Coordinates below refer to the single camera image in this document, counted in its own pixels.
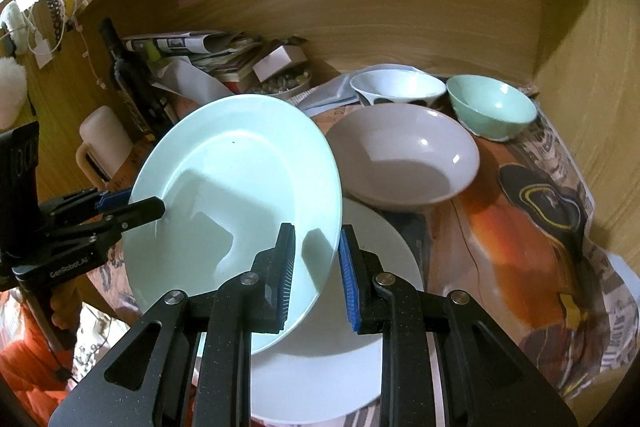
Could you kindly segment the person left hand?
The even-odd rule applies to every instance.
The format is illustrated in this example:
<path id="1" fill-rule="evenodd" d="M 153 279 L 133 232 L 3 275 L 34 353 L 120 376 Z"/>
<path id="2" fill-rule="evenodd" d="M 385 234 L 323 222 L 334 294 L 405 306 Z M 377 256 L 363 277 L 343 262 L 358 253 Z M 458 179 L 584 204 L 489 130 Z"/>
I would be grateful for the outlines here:
<path id="1" fill-rule="evenodd" d="M 80 321 L 81 297 L 77 283 L 70 280 L 55 288 L 50 299 L 51 323 L 57 331 L 75 335 Z"/>

